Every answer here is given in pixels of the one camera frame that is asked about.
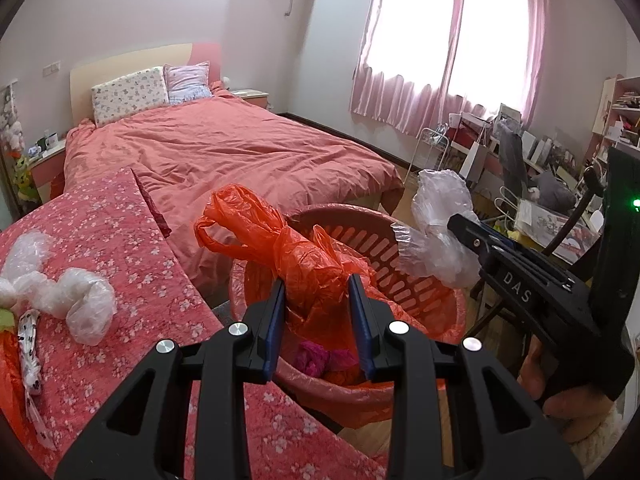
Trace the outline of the person right hand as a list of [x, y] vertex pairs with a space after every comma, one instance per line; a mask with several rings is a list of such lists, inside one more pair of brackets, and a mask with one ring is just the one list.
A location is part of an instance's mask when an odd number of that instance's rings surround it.
[[[543, 351], [542, 343], [533, 337], [518, 376], [518, 383], [534, 400], [539, 400], [546, 388], [546, 378], [540, 367]], [[544, 402], [542, 411], [564, 424], [560, 433], [567, 443], [573, 444], [596, 431], [613, 406], [614, 402], [599, 391], [579, 387], [552, 396]]]

